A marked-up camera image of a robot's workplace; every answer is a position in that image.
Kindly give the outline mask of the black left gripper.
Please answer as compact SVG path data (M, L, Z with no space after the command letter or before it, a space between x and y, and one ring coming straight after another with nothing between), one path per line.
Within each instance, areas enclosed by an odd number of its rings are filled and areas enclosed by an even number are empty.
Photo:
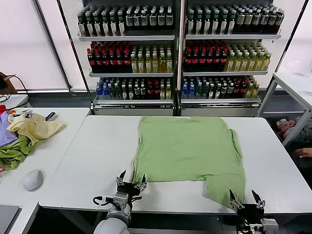
M147 187L145 174L142 177L142 181L138 184L133 184L129 182L124 182L124 176L126 174L126 170L124 170L119 177L116 178L117 181L117 191L126 193L128 195L140 195L142 191L144 191Z

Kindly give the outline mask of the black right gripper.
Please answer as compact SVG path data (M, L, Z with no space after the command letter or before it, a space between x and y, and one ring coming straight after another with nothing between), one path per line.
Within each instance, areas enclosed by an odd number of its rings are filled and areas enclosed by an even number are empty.
M241 204L231 189L229 192L231 208L236 210L238 216L246 221L260 221L264 217L265 200L262 200L254 190L252 190L252 194L256 204Z

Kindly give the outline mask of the person's bare hand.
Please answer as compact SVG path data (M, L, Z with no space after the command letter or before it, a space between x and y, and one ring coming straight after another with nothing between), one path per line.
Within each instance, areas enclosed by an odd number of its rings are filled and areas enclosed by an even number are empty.
M299 158L312 158L312 148L297 149L292 155Z

